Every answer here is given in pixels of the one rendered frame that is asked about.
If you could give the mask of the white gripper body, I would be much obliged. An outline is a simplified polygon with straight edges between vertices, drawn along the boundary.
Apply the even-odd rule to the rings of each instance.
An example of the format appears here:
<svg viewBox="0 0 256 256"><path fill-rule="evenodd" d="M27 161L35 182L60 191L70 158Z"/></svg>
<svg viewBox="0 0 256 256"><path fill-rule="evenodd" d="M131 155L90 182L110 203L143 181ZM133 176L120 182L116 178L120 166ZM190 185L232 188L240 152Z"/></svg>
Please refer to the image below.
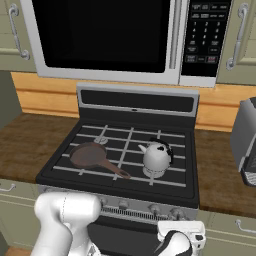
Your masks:
<svg viewBox="0 0 256 256"><path fill-rule="evenodd" d="M205 241L205 226L202 221L159 221L157 237L162 241L169 231L186 234L192 241Z"/></svg>

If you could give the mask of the black and silver stove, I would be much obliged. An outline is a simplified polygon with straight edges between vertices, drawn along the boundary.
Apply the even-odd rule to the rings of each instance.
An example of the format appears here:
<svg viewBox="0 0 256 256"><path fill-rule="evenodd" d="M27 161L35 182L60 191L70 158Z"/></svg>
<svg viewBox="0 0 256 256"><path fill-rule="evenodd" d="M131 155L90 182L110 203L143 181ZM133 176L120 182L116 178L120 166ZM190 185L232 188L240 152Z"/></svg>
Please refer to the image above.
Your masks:
<svg viewBox="0 0 256 256"><path fill-rule="evenodd" d="M119 201L127 200L127 210L143 212L156 204L160 214L167 216L172 208L179 208L180 219L195 219L199 208L194 141L198 91L80 83L77 99L80 119L37 175L39 190L95 194L108 200L104 207L119 208ZM173 151L173 162L159 178L143 172L139 145L148 146L151 138L167 142ZM69 154L85 142L104 145L108 160L131 178L103 167L75 167ZM101 212L92 224L152 233L157 223Z"/></svg>

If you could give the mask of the beige drawer front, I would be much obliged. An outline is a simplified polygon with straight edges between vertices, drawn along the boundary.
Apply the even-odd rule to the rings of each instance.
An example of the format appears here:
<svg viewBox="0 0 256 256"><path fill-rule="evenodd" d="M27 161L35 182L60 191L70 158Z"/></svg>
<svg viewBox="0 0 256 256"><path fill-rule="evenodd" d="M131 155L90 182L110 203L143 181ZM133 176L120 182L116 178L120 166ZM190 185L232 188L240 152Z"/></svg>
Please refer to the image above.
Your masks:
<svg viewBox="0 0 256 256"><path fill-rule="evenodd" d="M40 223L34 213L34 204L39 196L36 184L0 179L0 185L11 192L0 193L0 231L7 244L32 250L40 231Z"/></svg>
<svg viewBox="0 0 256 256"><path fill-rule="evenodd" d="M206 228L200 256L256 256L256 219L200 210Z"/></svg>

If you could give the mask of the black oven door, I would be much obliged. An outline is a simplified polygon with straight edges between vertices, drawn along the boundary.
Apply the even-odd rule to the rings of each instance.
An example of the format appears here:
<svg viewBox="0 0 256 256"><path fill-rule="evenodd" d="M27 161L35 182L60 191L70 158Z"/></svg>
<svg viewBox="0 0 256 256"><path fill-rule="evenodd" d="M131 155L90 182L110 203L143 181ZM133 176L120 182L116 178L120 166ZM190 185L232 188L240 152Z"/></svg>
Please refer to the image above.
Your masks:
<svg viewBox="0 0 256 256"><path fill-rule="evenodd" d="M108 256L152 256L159 245L157 233L90 224L88 234L100 252Z"/></svg>

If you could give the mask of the grey toaster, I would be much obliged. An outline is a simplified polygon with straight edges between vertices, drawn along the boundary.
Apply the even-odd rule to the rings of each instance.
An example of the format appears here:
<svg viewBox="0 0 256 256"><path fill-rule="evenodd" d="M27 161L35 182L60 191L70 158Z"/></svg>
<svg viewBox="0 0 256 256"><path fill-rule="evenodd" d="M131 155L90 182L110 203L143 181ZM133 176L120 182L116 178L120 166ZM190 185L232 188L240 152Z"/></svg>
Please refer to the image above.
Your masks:
<svg viewBox="0 0 256 256"><path fill-rule="evenodd" d="M256 187L256 97L240 102L230 146L244 184Z"/></svg>

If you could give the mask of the brown frying pan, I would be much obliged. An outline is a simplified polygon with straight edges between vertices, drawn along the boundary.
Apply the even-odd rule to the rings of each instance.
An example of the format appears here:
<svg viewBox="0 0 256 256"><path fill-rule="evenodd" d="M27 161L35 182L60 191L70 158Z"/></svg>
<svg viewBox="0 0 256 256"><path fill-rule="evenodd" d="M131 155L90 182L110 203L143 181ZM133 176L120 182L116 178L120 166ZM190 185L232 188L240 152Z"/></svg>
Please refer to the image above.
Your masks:
<svg viewBox="0 0 256 256"><path fill-rule="evenodd" d="M107 150L105 147L95 142L86 142L76 146L71 150L69 159L71 163L78 168L101 166L124 179L131 178L129 173L112 164L107 159Z"/></svg>

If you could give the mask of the silver microwave oven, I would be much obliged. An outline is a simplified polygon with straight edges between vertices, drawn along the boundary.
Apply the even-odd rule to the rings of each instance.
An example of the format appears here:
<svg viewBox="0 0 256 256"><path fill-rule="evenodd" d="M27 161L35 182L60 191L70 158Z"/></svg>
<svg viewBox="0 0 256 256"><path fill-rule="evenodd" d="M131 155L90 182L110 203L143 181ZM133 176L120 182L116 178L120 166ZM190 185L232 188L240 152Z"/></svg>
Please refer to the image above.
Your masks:
<svg viewBox="0 0 256 256"><path fill-rule="evenodd" d="M212 87L232 0L20 0L41 77Z"/></svg>

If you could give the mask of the beige wall cupboard door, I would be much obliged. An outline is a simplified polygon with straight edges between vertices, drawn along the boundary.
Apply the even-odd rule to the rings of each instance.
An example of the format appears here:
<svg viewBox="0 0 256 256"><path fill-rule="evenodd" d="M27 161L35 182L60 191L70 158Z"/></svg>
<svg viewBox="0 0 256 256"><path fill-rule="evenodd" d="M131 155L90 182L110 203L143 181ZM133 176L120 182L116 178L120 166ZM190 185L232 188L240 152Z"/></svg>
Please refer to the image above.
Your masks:
<svg viewBox="0 0 256 256"><path fill-rule="evenodd" d="M241 24L238 9L242 3L249 5L248 16L236 65L228 71L226 62L233 56ZM256 0L232 0L217 82L256 85Z"/></svg>
<svg viewBox="0 0 256 256"><path fill-rule="evenodd" d="M29 52L29 60L20 57L15 45L8 15L8 10L12 3L16 4L19 9L19 15L13 17L13 19L21 49ZM20 0L0 0L0 70L15 72L36 71Z"/></svg>

